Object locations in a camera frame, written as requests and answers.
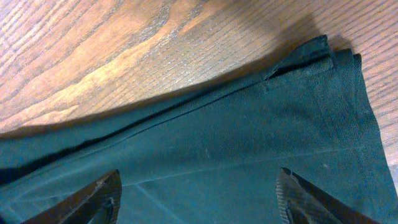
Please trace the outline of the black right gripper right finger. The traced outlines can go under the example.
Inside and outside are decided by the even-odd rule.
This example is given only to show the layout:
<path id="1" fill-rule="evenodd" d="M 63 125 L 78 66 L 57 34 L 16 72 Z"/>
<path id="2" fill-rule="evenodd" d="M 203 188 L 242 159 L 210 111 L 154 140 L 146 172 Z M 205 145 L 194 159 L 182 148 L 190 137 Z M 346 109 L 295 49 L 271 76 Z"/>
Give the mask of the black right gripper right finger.
<path id="1" fill-rule="evenodd" d="M 285 167 L 275 192 L 284 224 L 378 224 Z"/>

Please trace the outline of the plain black t-shirt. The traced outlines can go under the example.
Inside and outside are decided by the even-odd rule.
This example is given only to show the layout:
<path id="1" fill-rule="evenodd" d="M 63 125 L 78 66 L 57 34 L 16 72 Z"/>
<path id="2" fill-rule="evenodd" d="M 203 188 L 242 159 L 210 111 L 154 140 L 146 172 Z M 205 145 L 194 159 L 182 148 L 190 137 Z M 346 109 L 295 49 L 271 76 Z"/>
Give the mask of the plain black t-shirt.
<path id="1" fill-rule="evenodd" d="M 280 223 L 283 167 L 397 222 L 362 58 L 324 35 L 231 82 L 1 141 L 1 222 L 21 223 L 116 169 L 119 223 Z"/>

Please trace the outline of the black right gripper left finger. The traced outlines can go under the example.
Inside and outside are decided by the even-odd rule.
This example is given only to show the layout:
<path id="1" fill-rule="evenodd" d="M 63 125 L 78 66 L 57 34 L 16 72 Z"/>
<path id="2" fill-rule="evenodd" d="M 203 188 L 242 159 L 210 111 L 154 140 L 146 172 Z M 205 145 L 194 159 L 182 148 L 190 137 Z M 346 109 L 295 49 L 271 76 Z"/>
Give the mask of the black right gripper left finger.
<path id="1" fill-rule="evenodd" d="M 115 224 L 121 206 L 121 196 L 120 173 L 117 169 L 111 170 L 23 224 Z"/>

